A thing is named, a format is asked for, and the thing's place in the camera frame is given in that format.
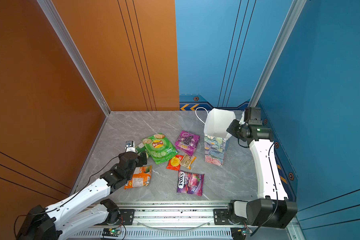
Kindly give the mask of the orange white snack bag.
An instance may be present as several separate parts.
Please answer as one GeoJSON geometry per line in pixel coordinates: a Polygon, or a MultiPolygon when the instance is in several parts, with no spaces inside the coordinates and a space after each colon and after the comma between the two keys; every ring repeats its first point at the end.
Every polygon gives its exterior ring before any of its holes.
{"type": "Polygon", "coordinates": [[[133,176],[126,185],[124,189],[131,189],[137,187],[144,187],[150,184],[152,178],[152,165],[150,166],[143,166],[143,167],[136,167],[133,176]]]}

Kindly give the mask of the floral paper gift bag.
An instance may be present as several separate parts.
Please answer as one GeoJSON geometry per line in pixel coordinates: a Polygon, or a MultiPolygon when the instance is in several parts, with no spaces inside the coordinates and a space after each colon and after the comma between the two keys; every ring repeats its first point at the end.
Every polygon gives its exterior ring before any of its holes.
{"type": "Polygon", "coordinates": [[[208,111],[203,107],[199,107],[195,109],[195,114],[204,124],[205,162],[223,166],[225,152],[232,136],[227,132],[227,129],[232,121],[236,119],[235,113],[216,108],[208,111]],[[198,110],[207,112],[205,121],[199,117],[198,110]]]}

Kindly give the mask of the green Lays chips bag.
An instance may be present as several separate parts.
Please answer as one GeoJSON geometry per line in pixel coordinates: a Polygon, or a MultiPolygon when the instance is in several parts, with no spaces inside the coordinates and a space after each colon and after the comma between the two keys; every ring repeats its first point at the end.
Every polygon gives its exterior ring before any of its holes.
{"type": "Polygon", "coordinates": [[[157,165],[169,161],[178,154],[175,146],[162,133],[145,138],[142,143],[157,165]]]}

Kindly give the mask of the purple grape snack bag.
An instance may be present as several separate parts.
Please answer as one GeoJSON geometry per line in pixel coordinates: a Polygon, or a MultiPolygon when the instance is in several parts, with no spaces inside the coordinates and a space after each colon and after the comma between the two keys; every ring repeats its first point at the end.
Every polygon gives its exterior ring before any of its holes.
{"type": "Polygon", "coordinates": [[[182,131],[175,142],[175,148],[189,156],[193,156],[199,141],[200,136],[182,131]]]}

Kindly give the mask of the green white snack packet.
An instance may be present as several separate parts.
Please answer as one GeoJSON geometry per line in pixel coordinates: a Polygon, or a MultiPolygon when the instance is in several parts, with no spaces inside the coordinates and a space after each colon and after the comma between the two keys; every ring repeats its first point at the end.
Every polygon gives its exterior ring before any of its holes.
{"type": "Polygon", "coordinates": [[[145,147],[144,143],[140,143],[140,144],[135,146],[135,150],[136,150],[136,153],[139,155],[142,152],[146,151],[146,147],[145,147]]]}

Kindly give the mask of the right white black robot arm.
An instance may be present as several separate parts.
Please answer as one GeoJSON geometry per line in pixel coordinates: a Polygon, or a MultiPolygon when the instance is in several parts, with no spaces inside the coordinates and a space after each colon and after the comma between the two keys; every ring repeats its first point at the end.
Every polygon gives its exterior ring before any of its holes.
{"type": "Polygon", "coordinates": [[[295,217],[297,203],[290,200],[281,181],[271,129],[256,123],[241,125],[240,121],[233,120],[227,128],[238,141],[247,142],[258,180],[258,198],[247,203],[231,202],[232,216],[245,218],[252,226],[284,229],[295,217]]]}

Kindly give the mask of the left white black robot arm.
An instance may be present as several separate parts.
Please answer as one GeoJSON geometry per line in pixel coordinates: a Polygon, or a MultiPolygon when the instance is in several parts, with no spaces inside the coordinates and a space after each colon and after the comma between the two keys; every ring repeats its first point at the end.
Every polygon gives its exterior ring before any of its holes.
{"type": "Polygon", "coordinates": [[[147,154],[125,152],[119,162],[78,193],[45,208],[32,208],[18,231],[17,240],[67,240],[100,223],[121,224],[119,207],[107,197],[132,179],[137,167],[147,164],[147,154]]]}

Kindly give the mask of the purple Fox's candy bag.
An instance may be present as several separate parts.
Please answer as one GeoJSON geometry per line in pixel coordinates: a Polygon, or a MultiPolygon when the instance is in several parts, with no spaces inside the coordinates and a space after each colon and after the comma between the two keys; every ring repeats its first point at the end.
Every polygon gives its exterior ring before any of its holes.
{"type": "Polygon", "coordinates": [[[177,193],[203,195],[204,174],[178,171],[177,193]]]}

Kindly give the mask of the red yellow snack packet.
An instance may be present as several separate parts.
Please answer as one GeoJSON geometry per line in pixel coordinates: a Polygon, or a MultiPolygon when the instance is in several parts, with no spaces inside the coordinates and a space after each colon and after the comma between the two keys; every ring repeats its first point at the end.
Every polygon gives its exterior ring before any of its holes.
{"type": "Polygon", "coordinates": [[[179,171],[181,168],[180,162],[184,158],[182,155],[176,155],[172,159],[169,160],[168,165],[166,169],[173,170],[173,171],[179,171]]]}

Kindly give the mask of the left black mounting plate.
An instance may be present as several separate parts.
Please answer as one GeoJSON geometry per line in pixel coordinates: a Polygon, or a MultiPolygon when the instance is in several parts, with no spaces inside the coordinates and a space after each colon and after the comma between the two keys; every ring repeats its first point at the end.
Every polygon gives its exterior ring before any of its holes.
{"type": "Polygon", "coordinates": [[[123,224],[124,226],[131,226],[133,224],[135,217],[135,209],[119,209],[119,216],[114,222],[105,221],[97,226],[119,226],[123,224]]]}

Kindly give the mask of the black mounting plate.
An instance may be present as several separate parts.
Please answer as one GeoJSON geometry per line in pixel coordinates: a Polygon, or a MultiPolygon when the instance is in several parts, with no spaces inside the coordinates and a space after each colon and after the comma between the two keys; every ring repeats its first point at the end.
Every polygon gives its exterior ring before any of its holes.
{"type": "Polygon", "coordinates": [[[133,224],[135,217],[135,209],[119,209],[119,216],[114,222],[105,221],[97,226],[119,226],[123,224],[124,226],[131,226],[133,224]]]}
{"type": "Polygon", "coordinates": [[[247,225],[249,221],[246,217],[236,215],[232,210],[213,209],[215,225],[247,225]]]}

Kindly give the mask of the tan cracker packet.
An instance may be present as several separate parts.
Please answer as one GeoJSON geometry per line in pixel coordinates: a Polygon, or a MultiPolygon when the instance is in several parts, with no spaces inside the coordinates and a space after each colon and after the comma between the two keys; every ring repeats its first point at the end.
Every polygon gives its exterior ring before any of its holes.
{"type": "Polygon", "coordinates": [[[183,159],[180,161],[180,165],[182,167],[185,167],[189,170],[192,169],[192,163],[196,160],[197,157],[195,156],[189,156],[189,155],[184,155],[183,159]]]}

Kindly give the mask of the right circuit board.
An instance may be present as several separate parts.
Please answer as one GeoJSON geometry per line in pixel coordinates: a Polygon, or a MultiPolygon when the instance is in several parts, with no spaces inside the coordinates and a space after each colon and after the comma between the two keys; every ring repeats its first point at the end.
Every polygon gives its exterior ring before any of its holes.
{"type": "Polygon", "coordinates": [[[231,236],[233,240],[245,240],[247,236],[252,234],[249,228],[231,228],[231,236]]]}

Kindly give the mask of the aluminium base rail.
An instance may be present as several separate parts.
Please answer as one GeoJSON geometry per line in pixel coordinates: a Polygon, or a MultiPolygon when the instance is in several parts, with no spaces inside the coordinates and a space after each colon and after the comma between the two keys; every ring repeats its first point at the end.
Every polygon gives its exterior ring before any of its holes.
{"type": "Polygon", "coordinates": [[[67,240],[232,240],[231,228],[249,228],[245,240],[303,240],[296,218],[284,229],[252,225],[215,225],[213,209],[229,209],[228,201],[118,203],[120,209],[135,209],[131,226],[97,226],[67,240]],[[122,230],[118,238],[102,239],[104,228],[122,230]]]}

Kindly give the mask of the right aluminium corner post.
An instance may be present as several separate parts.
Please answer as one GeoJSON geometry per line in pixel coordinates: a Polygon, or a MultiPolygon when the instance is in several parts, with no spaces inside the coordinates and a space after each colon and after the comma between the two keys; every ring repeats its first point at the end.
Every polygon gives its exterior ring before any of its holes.
{"type": "Polygon", "coordinates": [[[249,107],[255,107],[272,75],[272,72],[284,50],[284,47],[301,15],[307,0],[294,0],[283,22],[275,44],[252,94],[249,107]]]}

